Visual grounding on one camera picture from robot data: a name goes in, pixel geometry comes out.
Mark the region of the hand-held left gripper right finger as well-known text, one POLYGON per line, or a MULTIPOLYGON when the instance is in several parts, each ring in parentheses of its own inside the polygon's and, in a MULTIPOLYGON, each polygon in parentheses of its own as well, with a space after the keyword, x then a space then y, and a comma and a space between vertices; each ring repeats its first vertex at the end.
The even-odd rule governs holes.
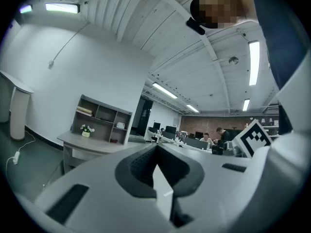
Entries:
POLYGON ((157 221, 159 233, 224 233, 229 207, 245 172, 224 164, 248 167, 251 159, 212 155, 170 144, 157 145, 157 160, 173 184, 170 221, 157 221))

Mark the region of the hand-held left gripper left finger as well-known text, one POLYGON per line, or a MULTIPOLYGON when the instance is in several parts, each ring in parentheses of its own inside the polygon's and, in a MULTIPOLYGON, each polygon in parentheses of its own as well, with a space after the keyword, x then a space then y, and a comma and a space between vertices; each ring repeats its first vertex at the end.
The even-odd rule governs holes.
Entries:
POLYGON ((163 216, 156 199, 133 197, 115 178, 115 168, 122 159, 152 146, 141 144, 84 162, 47 187, 35 202, 21 194, 17 200, 48 233, 171 233, 175 226, 163 216), (87 191, 65 222, 48 216, 48 211, 77 184, 87 191))

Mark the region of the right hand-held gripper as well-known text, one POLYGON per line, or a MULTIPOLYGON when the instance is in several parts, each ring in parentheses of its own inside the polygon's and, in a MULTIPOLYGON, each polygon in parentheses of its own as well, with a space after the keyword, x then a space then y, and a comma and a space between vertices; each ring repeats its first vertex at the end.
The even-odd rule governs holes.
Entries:
POLYGON ((221 146, 213 146, 211 153, 215 155, 252 158, 255 151, 270 146, 272 140, 257 119, 254 119, 243 131, 231 141, 221 146))

